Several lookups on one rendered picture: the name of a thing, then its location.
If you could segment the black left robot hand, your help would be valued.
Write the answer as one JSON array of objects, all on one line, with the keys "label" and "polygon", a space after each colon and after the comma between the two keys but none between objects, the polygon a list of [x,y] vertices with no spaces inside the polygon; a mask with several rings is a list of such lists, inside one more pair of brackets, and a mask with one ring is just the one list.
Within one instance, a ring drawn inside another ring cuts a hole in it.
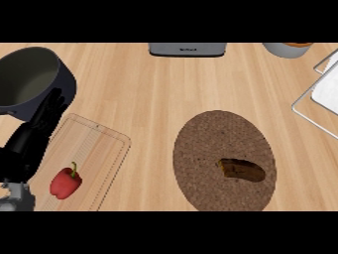
[{"label": "black left robot hand", "polygon": [[62,90],[54,88],[31,120],[20,124],[4,146],[0,147],[0,183],[23,183],[35,174],[50,136],[66,108]]}]

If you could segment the brown oval placemat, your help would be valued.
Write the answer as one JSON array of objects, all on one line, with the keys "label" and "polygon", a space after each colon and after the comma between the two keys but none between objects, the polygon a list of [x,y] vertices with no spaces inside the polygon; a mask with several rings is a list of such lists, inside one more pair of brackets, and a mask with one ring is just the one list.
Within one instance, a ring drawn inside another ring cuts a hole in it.
[{"label": "brown oval placemat", "polygon": [[174,142],[172,168],[196,209],[264,209],[274,190],[274,158],[259,131],[237,114],[206,111],[187,121]]}]

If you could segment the brown pear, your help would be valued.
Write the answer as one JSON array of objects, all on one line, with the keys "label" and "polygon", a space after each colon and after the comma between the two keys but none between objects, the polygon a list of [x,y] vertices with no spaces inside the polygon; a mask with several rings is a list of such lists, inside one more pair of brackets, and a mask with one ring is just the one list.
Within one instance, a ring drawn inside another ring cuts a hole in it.
[{"label": "brown pear", "polygon": [[226,178],[242,179],[252,183],[264,180],[264,170],[252,162],[239,159],[221,159],[218,167],[223,170]]}]

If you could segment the pale wooden cutting board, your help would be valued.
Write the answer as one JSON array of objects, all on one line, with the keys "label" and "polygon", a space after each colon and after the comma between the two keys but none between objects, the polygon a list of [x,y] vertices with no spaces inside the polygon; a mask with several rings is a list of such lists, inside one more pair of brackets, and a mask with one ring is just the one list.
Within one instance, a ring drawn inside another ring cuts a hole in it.
[{"label": "pale wooden cutting board", "polygon": [[[37,210],[99,210],[130,144],[130,138],[99,123],[75,114],[63,117],[39,169],[29,179]],[[50,195],[50,182],[72,163],[82,183],[68,198],[57,199]]]}]

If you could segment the red bell pepper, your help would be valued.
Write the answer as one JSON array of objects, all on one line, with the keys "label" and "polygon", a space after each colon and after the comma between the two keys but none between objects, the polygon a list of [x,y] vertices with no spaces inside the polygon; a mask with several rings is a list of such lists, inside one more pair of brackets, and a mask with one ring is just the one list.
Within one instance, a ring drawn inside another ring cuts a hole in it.
[{"label": "red bell pepper", "polygon": [[50,194],[56,199],[68,198],[82,183],[81,176],[78,174],[76,163],[72,163],[69,168],[60,169],[50,183]]}]

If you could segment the dark grey pot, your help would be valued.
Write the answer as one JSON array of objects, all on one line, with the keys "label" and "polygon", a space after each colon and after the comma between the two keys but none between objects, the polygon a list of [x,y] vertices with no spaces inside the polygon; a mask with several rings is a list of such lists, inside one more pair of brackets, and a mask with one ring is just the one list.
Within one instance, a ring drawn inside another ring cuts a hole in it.
[{"label": "dark grey pot", "polygon": [[50,49],[25,48],[0,59],[0,115],[29,121],[53,88],[70,104],[76,80]]}]

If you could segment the grey appliance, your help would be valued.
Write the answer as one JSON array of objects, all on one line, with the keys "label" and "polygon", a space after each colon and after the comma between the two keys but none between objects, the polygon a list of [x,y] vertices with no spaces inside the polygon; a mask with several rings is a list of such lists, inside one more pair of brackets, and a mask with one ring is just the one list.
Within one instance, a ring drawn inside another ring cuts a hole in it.
[{"label": "grey appliance", "polygon": [[158,57],[214,58],[226,52],[226,43],[149,43],[149,54]]}]

